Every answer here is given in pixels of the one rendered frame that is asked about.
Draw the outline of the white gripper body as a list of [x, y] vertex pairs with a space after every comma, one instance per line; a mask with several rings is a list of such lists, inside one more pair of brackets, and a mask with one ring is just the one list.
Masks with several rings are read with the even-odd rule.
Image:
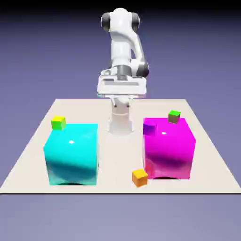
[[118, 80], [117, 75], [99, 76], [97, 94], [101, 97], [146, 95], [146, 78], [127, 76], [125, 80]]

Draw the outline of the small purple cube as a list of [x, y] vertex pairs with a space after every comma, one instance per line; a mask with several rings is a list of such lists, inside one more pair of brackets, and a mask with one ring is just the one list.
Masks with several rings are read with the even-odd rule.
[[156, 131], [155, 124], [143, 124], [143, 135], [154, 135]]

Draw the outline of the small green cube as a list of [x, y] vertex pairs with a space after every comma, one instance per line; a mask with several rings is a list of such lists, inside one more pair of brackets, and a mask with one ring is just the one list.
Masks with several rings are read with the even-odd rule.
[[177, 124], [180, 119], [181, 112], [171, 110], [168, 114], [168, 122]]

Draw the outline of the small yellow cube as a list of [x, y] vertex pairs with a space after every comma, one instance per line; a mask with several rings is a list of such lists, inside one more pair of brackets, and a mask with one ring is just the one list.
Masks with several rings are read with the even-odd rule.
[[51, 120], [53, 130], [63, 130], [66, 126], [66, 119], [64, 116], [54, 116]]

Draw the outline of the small orange cube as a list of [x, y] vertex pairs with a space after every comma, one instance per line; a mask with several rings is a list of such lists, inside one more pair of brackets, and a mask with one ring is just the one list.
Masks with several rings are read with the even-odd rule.
[[132, 171], [132, 182], [136, 187], [141, 187], [147, 185], [148, 182], [148, 174], [144, 169], [138, 169]]

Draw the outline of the large magenta box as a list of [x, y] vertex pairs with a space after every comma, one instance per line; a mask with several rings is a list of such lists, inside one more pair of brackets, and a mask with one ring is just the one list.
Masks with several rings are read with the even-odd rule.
[[185, 118], [177, 124], [167, 118], [144, 118], [155, 124], [154, 135], [143, 135], [143, 164], [149, 179], [189, 179], [196, 139]]

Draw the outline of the large cyan box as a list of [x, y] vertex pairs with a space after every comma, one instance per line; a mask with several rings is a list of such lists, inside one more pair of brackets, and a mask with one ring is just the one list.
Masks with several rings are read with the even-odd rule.
[[96, 185], [98, 124], [70, 123], [53, 130], [43, 150], [50, 185]]

